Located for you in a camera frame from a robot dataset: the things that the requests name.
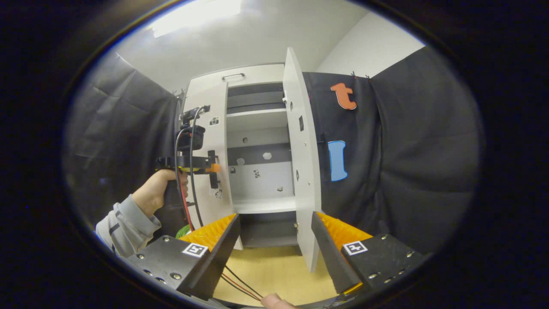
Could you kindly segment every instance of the gray sleeve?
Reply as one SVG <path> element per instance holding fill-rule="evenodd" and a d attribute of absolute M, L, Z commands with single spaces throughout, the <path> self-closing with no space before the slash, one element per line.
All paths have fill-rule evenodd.
<path fill-rule="evenodd" d="M 162 225 L 155 216 L 147 218 L 129 195 L 96 225 L 96 234 L 114 253 L 124 257 L 144 248 Z"/>

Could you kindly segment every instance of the ceiling light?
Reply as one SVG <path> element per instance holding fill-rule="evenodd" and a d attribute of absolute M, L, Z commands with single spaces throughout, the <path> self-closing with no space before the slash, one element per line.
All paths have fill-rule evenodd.
<path fill-rule="evenodd" d="M 195 0 L 164 14 L 151 23 L 158 38 L 182 27 L 200 25 L 206 21 L 240 13 L 241 0 Z"/>

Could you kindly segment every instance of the wooden floor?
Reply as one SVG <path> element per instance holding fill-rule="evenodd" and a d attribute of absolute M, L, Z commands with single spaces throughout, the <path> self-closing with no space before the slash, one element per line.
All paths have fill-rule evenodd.
<path fill-rule="evenodd" d="M 337 296 L 321 254 L 313 273 L 309 272 L 305 260 L 296 254 L 293 247 L 233 250 L 227 266 L 262 296 L 277 293 L 296 306 Z M 224 273 L 239 283 L 227 270 Z M 214 297 L 237 304 L 262 307 L 258 301 L 221 279 Z"/>

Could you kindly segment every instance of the cabinet door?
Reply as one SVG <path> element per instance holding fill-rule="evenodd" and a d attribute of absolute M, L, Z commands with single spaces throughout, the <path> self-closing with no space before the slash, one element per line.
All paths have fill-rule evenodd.
<path fill-rule="evenodd" d="M 311 229 L 311 220 L 313 211 L 321 210 L 320 169 L 311 103 L 301 68 L 291 47 L 286 55 L 282 84 L 292 147 L 298 244 L 307 267 L 313 272 L 318 257 L 318 244 Z"/>
<path fill-rule="evenodd" d="M 234 213 L 229 184 L 229 172 L 227 162 L 227 83 L 223 82 L 209 89 L 195 93 L 185 99 L 184 111 L 195 107 L 210 105 L 210 111 L 197 119 L 197 124 L 204 127 L 204 141 L 202 148 L 193 151 L 197 157 L 207 157 L 208 150 L 215 150 L 219 157 L 217 164 L 221 166 L 221 172 L 217 174 L 219 189 L 211 189 L 208 175 L 195 175 L 194 186 L 198 198 L 200 216 L 204 225 Z M 195 200 L 189 177 L 189 200 Z M 196 209 L 189 206 L 189 213 L 193 226 L 200 227 Z M 242 249 L 240 238 L 235 245 L 236 249 Z"/>

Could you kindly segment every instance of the white cabinet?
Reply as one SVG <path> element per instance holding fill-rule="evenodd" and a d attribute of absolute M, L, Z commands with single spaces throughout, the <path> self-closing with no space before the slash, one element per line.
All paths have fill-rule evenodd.
<path fill-rule="evenodd" d="M 235 106 L 242 101 L 244 109 L 228 113 L 228 99 Z M 204 146 L 194 155 L 211 149 L 219 155 L 223 198 L 210 195 L 208 178 L 195 177 L 204 224 L 240 213 L 243 246 L 299 245 L 314 271 L 318 245 L 311 218 L 321 210 L 320 170 L 309 96 L 293 50 L 288 48 L 285 64 L 194 78 L 184 110 L 208 104 L 210 112 L 198 120 L 206 128 Z M 214 117 L 219 123 L 212 125 Z"/>

